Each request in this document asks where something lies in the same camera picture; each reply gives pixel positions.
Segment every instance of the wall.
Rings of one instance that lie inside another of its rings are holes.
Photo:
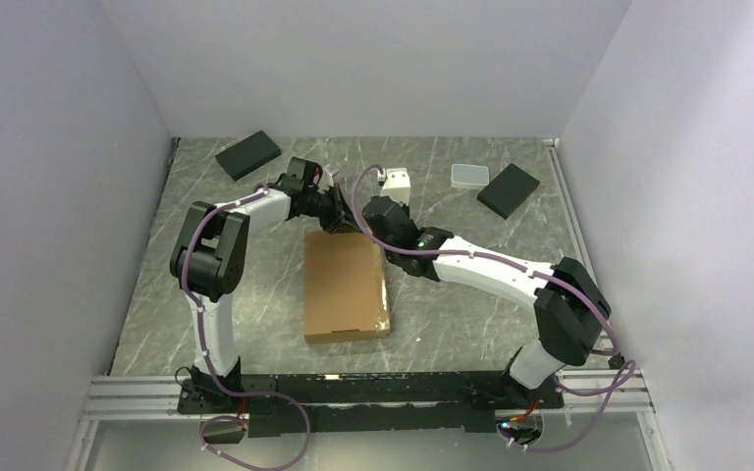
[[[94,1],[0,1],[0,470],[61,469],[171,141]]]
[[[173,135],[559,136],[630,0],[102,0]]]
[[[634,2],[562,144],[676,469],[754,469],[754,2]]]

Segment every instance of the marble tabletop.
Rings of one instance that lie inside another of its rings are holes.
[[[189,205],[250,194],[275,179],[292,156],[340,167],[348,196],[363,168],[406,167],[411,216],[514,257],[557,262],[575,257],[561,189],[541,139],[460,137],[277,138],[282,156],[238,182],[214,155],[234,138],[184,138],[172,165],[142,262],[112,375],[169,375],[194,358],[192,317],[169,258]],[[495,177],[509,163],[539,180],[536,191],[504,220],[450,185],[454,163],[484,165]],[[363,186],[362,204],[376,190]],[[233,326],[245,373],[343,373],[501,369],[536,336],[533,315],[483,291],[407,276],[386,264],[391,334],[383,340],[308,345],[303,333],[303,239],[319,230],[291,220],[250,239],[241,284],[233,296]],[[603,357],[586,367],[606,368]]]

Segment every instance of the table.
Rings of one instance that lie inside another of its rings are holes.
[[[170,375],[194,359],[189,305],[169,274],[169,258],[189,205],[250,194],[275,179],[292,156],[340,166],[350,194],[366,166],[406,167],[411,216],[518,258],[556,262],[576,256],[562,188],[541,139],[461,137],[277,138],[282,156],[237,183],[214,155],[239,139],[182,139],[154,218],[112,375]],[[495,177],[514,163],[541,183],[507,220],[480,204],[477,191],[450,186],[454,163],[485,165]],[[377,190],[363,186],[364,204]],[[386,264],[391,334],[383,340],[308,345],[303,333],[303,238],[319,230],[299,218],[250,239],[244,276],[234,294],[234,329],[245,373],[353,373],[501,369],[536,336],[524,309],[477,289],[407,276]],[[587,368],[607,368],[604,357]]]

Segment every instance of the purple cable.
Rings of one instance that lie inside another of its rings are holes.
[[[195,296],[192,291],[189,289],[189,262],[191,260],[191,255],[193,252],[194,247],[197,245],[198,240],[200,239],[201,233],[203,233],[203,229],[206,227],[206,225],[209,223],[209,221],[212,220],[215,216],[217,216],[219,213],[222,213],[224,211],[229,211],[231,209],[237,208],[239,206],[243,206],[247,203],[251,203],[253,201],[257,201],[261,199],[265,194],[267,194],[267,184],[266,183],[260,183],[256,188],[256,193],[240,200],[238,203],[227,203],[225,205],[219,206],[215,208],[214,210],[210,211],[209,214],[204,216],[203,220],[198,224],[197,228],[195,229],[194,234],[192,234],[192,238],[189,241],[189,249],[187,250],[187,255],[184,258],[184,266],[181,269],[181,288],[183,288],[184,292],[189,296],[189,299],[194,302],[195,306],[197,306],[198,311],[197,315],[195,316],[195,320],[197,323],[197,331],[198,331],[198,337],[200,341],[200,350],[203,352],[203,361],[206,363],[206,369],[209,370],[209,375],[212,377],[212,380],[215,382],[215,386],[218,387],[218,389],[226,394],[230,395],[232,397],[262,397],[262,396],[274,396],[274,397],[280,397],[291,404],[295,405],[298,411],[301,413],[302,418],[304,419],[304,427],[305,427],[305,437],[304,437],[304,444],[301,447],[301,450],[299,453],[294,457],[294,459],[288,461],[287,463],[276,466],[272,468],[264,468],[259,466],[254,466],[249,463],[245,463],[234,456],[231,456],[228,453],[225,453],[215,446],[212,446],[206,442],[206,439],[204,438],[204,433],[206,432],[207,427],[209,427],[211,424],[215,422],[222,422],[222,421],[231,421],[235,422],[237,424],[243,424],[243,420],[239,417],[233,417],[230,415],[219,415],[217,417],[213,417],[206,422],[204,422],[203,426],[200,428],[200,442],[203,445],[203,449],[208,450],[209,452],[216,454],[227,461],[230,461],[232,463],[238,464],[239,466],[242,466],[246,469],[250,469],[252,471],[282,471],[284,469],[290,468],[294,464],[296,464],[304,454],[307,452],[307,446],[310,443],[310,418],[307,416],[307,411],[304,409],[304,406],[302,406],[298,401],[292,397],[290,397],[287,394],[283,394],[281,392],[275,392],[275,391],[260,391],[260,392],[234,392],[228,390],[222,383],[221,380],[218,379],[218,374],[215,371],[215,365],[212,364],[212,360],[209,358],[208,349],[206,347],[206,338],[203,332],[204,324],[203,324],[203,301],[200,299],[200,297]]]
[[[359,205],[356,202],[356,196],[359,193],[359,188],[362,185],[362,180],[365,178],[365,176],[368,174],[368,172],[371,172],[372,170],[377,170],[380,173],[385,172],[385,169],[381,165],[371,165],[367,167],[365,170],[362,171],[361,174],[356,178],[356,180],[353,183],[353,189],[351,190],[351,211],[353,213],[353,218],[356,221],[357,226],[362,231],[365,236],[370,238],[374,243],[377,245],[383,247],[383,249],[388,250],[390,252],[399,253],[400,255],[413,255],[413,256],[439,256],[439,255],[465,255],[465,256],[473,256],[469,251],[467,250],[407,250],[404,248],[395,247],[393,245],[389,245],[388,243],[380,240],[379,238],[375,237],[369,230],[368,226],[365,224],[365,221],[362,219],[362,214],[359,209]],[[495,254],[495,253],[488,253],[488,252],[475,252],[474,256],[486,258],[489,260],[495,260],[497,262],[504,263],[505,265],[509,265],[518,271],[522,273],[527,273],[527,267],[524,265],[521,265],[520,263],[514,262],[510,260],[507,257]],[[591,312],[591,314],[594,315],[594,317],[597,319],[597,322],[600,323],[600,326],[603,328],[603,330],[606,332],[606,335],[609,337],[609,340],[612,343],[612,349],[611,350],[591,350],[592,353],[596,353],[599,355],[605,355],[605,356],[612,356],[619,353],[619,348],[617,347],[617,336],[614,333],[614,330],[609,325],[606,318],[603,316],[603,313],[600,312],[600,310],[597,308],[597,306],[588,299],[588,296],[586,296],[582,291],[575,288],[571,284],[565,282],[564,280],[560,280],[557,277],[554,277],[552,275],[546,275],[541,272],[534,271],[531,275],[533,277],[540,278],[542,280],[545,280],[549,283],[552,283],[567,292],[573,294],[577,299],[579,299],[585,307],[588,308],[588,310]],[[628,373],[626,373],[625,376],[620,377],[621,373],[628,368]],[[597,425],[597,422],[599,419],[603,416],[603,412],[606,410],[606,406],[608,406],[609,398],[611,397],[611,394],[622,386],[626,381],[631,379],[631,377],[634,375],[634,370],[637,368],[637,364],[634,362],[634,360],[628,360],[626,361],[617,371],[617,374],[615,375],[614,379],[612,380],[612,383],[608,385],[607,387],[601,389],[601,390],[594,390],[594,391],[588,391],[588,392],[579,392],[572,390],[570,388],[567,388],[565,385],[559,382],[559,379],[554,376],[554,382],[557,384],[557,386],[567,392],[571,393],[573,395],[579,395],[579,396],[590,396],[590,395],[598,395],[604,393],[606,395],[605,399],[603,399],[603,403],[600,404],[600,407],[597,409],[597,413],[594,415],[594,418],[591,419],[591,422],[588,424],[588,426],[585,428],[585,430],[582,431],[582,433],[579,434],[575,439],[568,442],[565,445],[559,445],[559,446],[552,446],[547,448],[526,448],[529,451],[539,452],[539,453],[548,453],[548,452],[554,452],[554,451],[562,451],[564,449],[571,448],[572,446],[575,446],[582,442],[582,440],[585,439],[585,437],[588,436],[588,434],[591,433],[591,431],[594,429],[594,427]]]

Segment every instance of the purple hose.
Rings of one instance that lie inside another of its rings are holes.
[[[222,213],[224,211],[229,211],[231,209],[237,208],[239,206],[245,205],[247,203],[251,203],[253,201],[257,201],[261,199],[266,193],[267,193],[267,184],[266,183],[260,183],[256,187],[256,193],[240,200],[238,203],[228,203],[223,206],[219,206],[209,212],[206,216],[204,216],[203,220],[200,222],[200,224],[195,229],[194,234],[192,234],[192,238],[189,241],[189,249],[187,250],[187,256],[184,258],[184,266],[181,269],[181,287],[183,288],[184,292],[189,296],[189,299],[194,302],[195,306],[197,306],[198,311],[197,315],[195,316],[195,321],[197,323],[197,331],[198,331],[198,338],[200,341],[200,349],[204,353],[203,361],[206,363],[206,369],[209,370],[209,375],[212,377],[212,380],[215,382],[215,386],[218,387],[218,389],[226,394],[230,395],[232,397],[264,397],[264,396],[274,396],[274,397],[280,397],[291,404],[295,405],[298,411],[301,413],[302,418],[304,419],[304,427],[305,427],[305,437],[304,437],[304,444],[301,447],[301,450],[299,453],[294,457],[294,459],[288,461],[287,463],[276,466],[272,468],[264,468],[259,466],[254,466],[249,463],[245,463],[233,456],[231,456],[228,453],[225,453],[215,446],[209,445],[206,440],[204,439],[204,433],[206,432],[207,427],[209,427],[211,424],[215,422],[222,422],[222,421],[232,421],[235,423],[243,423],[243,420],[239,417],[232,417],[229,415],[219,415],[217,417],[213,417],[206,422],[204,422],[203,426],[200,428],[200,442],[203,445],[203,448],[208,450],[211,453],[214,453],[232,463],[238,464],[239,466],[242,466],[246,469],[250,469],[252,471],[281,471],[283,469],[290,468],[294,464],[296,464],[304,454],[307,452],[307,446],[310,443],[310,418],[307,416],[307,411],[304,409],[304,406],[302,406],[298,401],[296,401],[294,398],[290,397],[287,394],[282,394],[281,392],[275,392],[275,391],[260,391],[260,392],[234,392],[228,390],[222,383],[221,380],[218,379],[218,374],[215,371],[215,365],[212,364],[212,360],[209,358],[208,355],[208,349],[206,347],[206,338],[203,332],[203,301],[200,299],[200,297],[194,295],[192,291],[189,289],[189,261],[191,260],[191,255],[194,250],[194,247],[197,245],[198,240],[200,239],[201,233],[203,233],[203,229],[206,227],[206,225],[209,223],[209,221],[212,220],[215,216],[217,216],[219,213]]]
[[[361,211],[359,209],[359,205],[356,202],[356,196],[359,193],[359,187],[362,185],[363,178],[368,174],[368,172],[372,170],[377,170],[378,172],[385,172],[382,166],[380,165],[372,165],[366,168],[362,171],[361,174],[356,178],[353,184],[353,189],[351,190],[351,211],[353,213],[354,220],[356,221],[357,226],[362,231],[363,234],[365,234],[368,238],[370,238],[374,243],[377,245],[383,247],[383,249],[388,250],[390,252],[399,253],[400,255],[413,255],[413,256],[439,256],[439,255],[465,255],[465,256],[472,256],[472,254],[467,250],[407,250],[404,248],[394,247],[392,245],[389,245],[388,243],[380,240],[379,238],[375,237],[369,230],[368,226],[365,224],[365,221],[362,218]],[[495,260],[497,262],[504,263],[505,265],[509,265],[518,271],[522,273],[527,273],[527,267],[524,265],[521,265],[520,263],[514,262],[510,260],[507,257],[495,254],[495,253],[488,253],[488,252],[475,252],[474,256],[486,258],[489,260]],[[563,280],[560,280],[559,278],[556,278],[552,275],[546,275],[541,272],[534,271],[532,276],[540,278],[542,280],[545,280],[549,283],[553,283],[554,285],[568,291],[569,293],[573,294],[577,299],[579,299],[585,307],[588,308],[589,311],[591,311],[591,314],[594,315],[594,317],[597,319],[597,322],[600,323],[600,326],[603,328],[603,330],[606,332],[606,335],[609,337],[609,340],[612,343],[612,349],[611,350],[591,350],[592,353],[596,353],[599,355],[606,355],[606,356],[612,356],[619,353],[619,348],[617,347],[617,336],[614,333],[614,330],[609,325],[606,318],[603,316],[603,313],[600,312],[600,310],[597,308],[597,306],[588,299],[588,296],[586,296],[582,291],[575,288],[569,283],[566,283]],[[622,372],[625,369],[628,369],[628,373],[626,373],[624,376],[622,376]],[[588,434],[591,433],[592,430],[594,430],[594,427],[597,425],[597,422],[600,420],[600,418],[603,416],[603,412],[606,410],[606,406],[609,403],[609,398],[611,398],[611,394],[622,386],[626,381],[631,379],[631,377],[634,375],[634,370],[637,368],[637,364],[634,362],[634,360],[628,360],[626,361],[617,371],[617,374],[614,376],[614,379],[612,380],[612,383],[601,389],[601,390],[594,390],[594,391],[588,391],[588,392],[579,392],[572,390],[570,388],[567,388],[562,383],[559,382],[559,379],[554,376],[554,381],[556,382],[557,386],[562,389],[563,391],[567,393],[571,393],[573,395],[579,395],[579,396],[590,396],[590,395],[598,395],[604,393],[606,395],[605,399],[603,399],[603,403],[600,404],[600,407],[597,409],[597,413],[594,414],[594,417],[591,419],[591,422],[588,424],[587,427],[585,427],[585,430],[583,430],[575,439],[568,442],[564,445],[559,446],[552,446],[547,448],[526,448],[529,451],[534,451],[538,453],[549,453],[554,451],[562,451],[568,448],[571,448],[572,446],[575,446],[582,442],[585,437],[588,436]]]

